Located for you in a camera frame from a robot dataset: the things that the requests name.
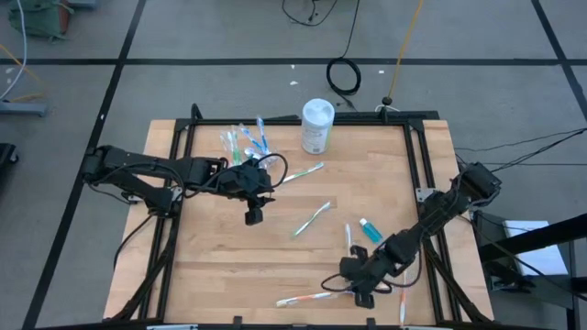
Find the pile of toothbrushes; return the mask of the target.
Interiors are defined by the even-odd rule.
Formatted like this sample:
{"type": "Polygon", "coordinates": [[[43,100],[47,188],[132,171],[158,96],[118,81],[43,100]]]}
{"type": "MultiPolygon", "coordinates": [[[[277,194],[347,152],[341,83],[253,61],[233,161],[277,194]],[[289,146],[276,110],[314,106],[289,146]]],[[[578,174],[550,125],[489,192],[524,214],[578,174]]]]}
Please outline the pile of toothbrushes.
{"type": "MultiPolygon", "coordinates": [[[[241,131],[240,131],[240,129],[239,129],[239,125],[240,125],[240,124],[243,124],[244,126],[246,126],[246,125],[245,125],[244,123],[239,123],[239,124],[236,126],[236,127],[238,128],[238,145],[239,145],[239,148],[240,148],[240,153],[241,153],[241,157],[242,157],[242,163],[241,163],[241,164],[243,164],[243,163],[245,163],[247,160],[253,160],[253,159],[247,159],[247,157],[246,157],[246,156],[245,156],[245,154],[244,154],[244,149],[245,149],[245,148],[248,148],[248,147],[255,148],[255,146],[254,146],[254,145],[253,145],[253,144],[252,144],[252,143],[251,143],[251,142],[250,142],[250,141],[249,141],[249,140],[248,140],[248,139],[247,139],[247,138],[246,138],[246,137],[245,137],[245,136],[244,136],[244,135],[241,133],[241,131]]],[[[255,137],[255,138],[256,138],[256,139],[257,139],[257,140],[258,140],[258,141],[261,143],[261,145],[262,145],[261,138],[260,138],[260,132],[259,132],[258,128],[257,128],[258,135],[255,135],[255,134],[254,134],[254,132],[253,132],[253,131],[252,131],[252,130],[251,130],[249,127],[248,127],[248,126],[246,126],[246,127],[247,127],[247,128],[250,130],[250,132],[252,133],[252,135],[253,135],[253,136],[254,136],[254,137],[255,137]]],[[[263,161],[258,161],[258,160],[255,160],[255,161],[257,161],[257,162],[258,162],[258,164],[257,164],[257,167],[259,167],[259,168],[262,168],[262,169],[265,169],[265,170],[267,170],[267,169],[269,169],[269,168],[270,168],[270,167],[271,167],[271,166],[272,166],[272,165],[273,165],[273,164],[274,164],[274,163],[275,163],[275,162],[278,160],[278,157],[277,157],[277,156],[272,156],[272,155],[271,155],[272,153],[274,153],[274,150],[270,148],[270,145],[269,145],[269,149],[270,149],[270,153],[269,153],[269,154],[267,154],[267,155],[268,155],[268,158],[267,158],[267,159],[265,159],[265,160],[263,160],[263,161]]],[[[229,161],[228,161],[228,164],[229,164],[230,166],[235,166],[235,165],[233,164],[233,158],[232,158],[232,154],[229,154],[229,161]]]]}

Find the teal mouthwash bottle white cap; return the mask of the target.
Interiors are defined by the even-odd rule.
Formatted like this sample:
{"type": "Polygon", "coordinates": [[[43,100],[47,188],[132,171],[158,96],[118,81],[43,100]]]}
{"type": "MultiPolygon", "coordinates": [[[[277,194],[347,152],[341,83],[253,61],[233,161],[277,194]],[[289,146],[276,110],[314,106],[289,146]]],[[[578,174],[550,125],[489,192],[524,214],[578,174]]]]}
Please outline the teal mouthwash bottle white cap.
{"type": "Polygon", "coordinates": [[[359,220],[359,223],[362,232],[370,239],[371,242],[373,242],[374,244],[378,244],[382,241],[382,234],[378,231],[378,229],[374,226],[373,223],[371,223],[365,218],[361,218],[361,220],[359,220]]]}

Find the blue white toothbrush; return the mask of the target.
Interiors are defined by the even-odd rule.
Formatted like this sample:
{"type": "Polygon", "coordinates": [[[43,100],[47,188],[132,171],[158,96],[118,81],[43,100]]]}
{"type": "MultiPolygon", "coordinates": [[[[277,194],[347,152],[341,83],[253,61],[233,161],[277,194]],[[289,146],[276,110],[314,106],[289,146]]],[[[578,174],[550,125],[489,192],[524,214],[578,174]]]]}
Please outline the blue white toothbrush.
{"type": "Polygon", "coordinates": [[[252,135],[250,130],[244,126],[243,124],[239,125],[239,129],[241,133],[255,146],[255,148],[260,151],[261,153],[264,152],[264,148],[261,143],[252,135]]]}
{"type": "Polygon", "coordinates": [[[269,145],[266,139],[266,135],[265,135],[265,125],[264,125],[264,121],[260,116],[257,116],[256,118],[256,123],[257,123],[257,128],[260,132],[260,138],[261,138],[261,142],[262,142],[262,148],[263,148],[263,152],[265,154],[269,154],[270,153],[270,149],[269,149],[269,145]]]}

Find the black metal stand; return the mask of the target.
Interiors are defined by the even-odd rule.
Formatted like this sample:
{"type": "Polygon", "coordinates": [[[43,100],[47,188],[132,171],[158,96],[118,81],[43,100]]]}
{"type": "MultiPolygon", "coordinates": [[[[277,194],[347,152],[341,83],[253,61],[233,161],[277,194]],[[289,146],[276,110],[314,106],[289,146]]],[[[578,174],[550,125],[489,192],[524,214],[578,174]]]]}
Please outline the black metal stand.
{"type": "Polygon", "coordinates": [[[587,238],[587,214],[577,215],[548,226],[507,237],[504,221],[477,211],[471,216],[471,225],[481,245],[480,258],[490,288],[506,292],[527,293],[539,300],[556,304],[566,310],[569,330],[587,330],[580,323],[579,301],[587,302],[587,276],[578,276],[574,242],[587,238]],[[515,255],[548,246],[557,246],[568,269],[568,275],[544,275],[526,264],[537,276],[523,276],[515,255]]]}

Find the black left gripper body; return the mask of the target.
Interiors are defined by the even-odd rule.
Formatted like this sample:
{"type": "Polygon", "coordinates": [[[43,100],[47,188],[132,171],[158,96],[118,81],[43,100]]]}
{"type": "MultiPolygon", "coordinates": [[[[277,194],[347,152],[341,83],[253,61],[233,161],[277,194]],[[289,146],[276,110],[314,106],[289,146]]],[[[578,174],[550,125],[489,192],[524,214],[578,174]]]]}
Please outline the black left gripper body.
{"type": "Polygon", "coordinates": [[[258,204],[257,198],[265,193],[273,193],[270,174],[258,168],[255,161],[222,170],[216,181],[216,193],[228,199],[246,201],[249,210],[245,213],[245,224],[254,226],[263,221],[261,208],[265,204],[258,204]]]}

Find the grey metal base plate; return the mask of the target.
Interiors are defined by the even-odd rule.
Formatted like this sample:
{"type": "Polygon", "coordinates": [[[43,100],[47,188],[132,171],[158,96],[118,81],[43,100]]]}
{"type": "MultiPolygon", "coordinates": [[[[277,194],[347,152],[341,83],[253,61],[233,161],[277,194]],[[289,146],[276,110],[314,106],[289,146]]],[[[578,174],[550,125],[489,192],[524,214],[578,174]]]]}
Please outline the grey metal base plate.
{"type": "Polygon", "coordinates": [[[48,106],[37,103],[0,102],[0,115],[30,115],[43,117],[47,114],[48,106]]]}

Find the green bag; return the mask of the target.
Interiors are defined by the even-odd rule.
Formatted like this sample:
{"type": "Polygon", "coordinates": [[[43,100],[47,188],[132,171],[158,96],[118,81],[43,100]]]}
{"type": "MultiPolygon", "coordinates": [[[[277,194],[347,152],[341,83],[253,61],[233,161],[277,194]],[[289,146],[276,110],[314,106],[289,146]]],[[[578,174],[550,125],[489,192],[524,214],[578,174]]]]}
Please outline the green bag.
{"type": "Polygon", "coordinates": [[[46,39],[66,39],[74,14],[67,0],[10,0],[8,21],[18,32],[46,39]]]}

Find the white box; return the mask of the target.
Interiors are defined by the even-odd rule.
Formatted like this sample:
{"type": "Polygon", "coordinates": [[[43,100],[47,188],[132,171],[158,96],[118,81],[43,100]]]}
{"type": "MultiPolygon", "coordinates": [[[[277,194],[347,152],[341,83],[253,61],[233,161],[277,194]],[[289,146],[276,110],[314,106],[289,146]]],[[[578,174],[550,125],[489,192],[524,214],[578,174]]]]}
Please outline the white box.
{"type": "MultiPolygon", "coordinates": [[[[505,234],[507,237],[516,237],[525,232],[548,226],[547,221],[505,220],[505,234]]],[[[526,264],[534,267],[544,275],[568,275],[568,269],[563,261],[557,246],[543,247],[537,250],[515,255],[522,262],[515,264],[523,276],[537,276],[537,273],[526,264]]]]}

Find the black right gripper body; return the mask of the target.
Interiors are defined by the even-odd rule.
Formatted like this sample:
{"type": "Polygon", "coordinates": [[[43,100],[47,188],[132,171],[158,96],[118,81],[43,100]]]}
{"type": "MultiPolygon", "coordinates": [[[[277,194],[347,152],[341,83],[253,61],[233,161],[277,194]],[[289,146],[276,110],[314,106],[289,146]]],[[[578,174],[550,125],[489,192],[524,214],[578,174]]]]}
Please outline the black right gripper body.
{"type": "Polygon", "coordinates": [[[349,253],[350,257],[344,257],[339,262],[339,274],[349,282],[355,304],[362,308],[373,308],[374,292],[393,292],[391,283],[384,279],[388,273],[387,263],[376,254],[369,257],[365,247],[353,245],[349,248],[349,253]]]}

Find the white wipes canister green stripe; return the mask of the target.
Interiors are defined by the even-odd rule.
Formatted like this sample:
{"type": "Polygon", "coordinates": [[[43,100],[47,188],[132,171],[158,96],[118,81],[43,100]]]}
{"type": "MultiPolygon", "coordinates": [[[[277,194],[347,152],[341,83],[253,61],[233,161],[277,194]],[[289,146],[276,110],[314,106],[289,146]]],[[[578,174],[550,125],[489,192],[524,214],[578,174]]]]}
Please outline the white wipes canister green stripe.
{"type": "Polygon", "coordinates": [[[327,100],[315,98],[302,110],[302,147],[310,154],[327,150],[329,134],[335,118],[334,106],[327,100]]]}

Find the black equipment foot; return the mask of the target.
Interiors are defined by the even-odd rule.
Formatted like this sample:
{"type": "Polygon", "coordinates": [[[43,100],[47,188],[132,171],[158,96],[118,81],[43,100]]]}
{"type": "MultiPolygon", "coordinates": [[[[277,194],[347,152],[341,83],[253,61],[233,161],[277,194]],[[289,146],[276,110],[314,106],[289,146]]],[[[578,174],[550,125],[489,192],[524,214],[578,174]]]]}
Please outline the black equipment foot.
{"type": "Polygon", "coordinates": [[[0,143],[0,167],[16,164],[19,161],[16,146],[9,143],[0,143]]]}

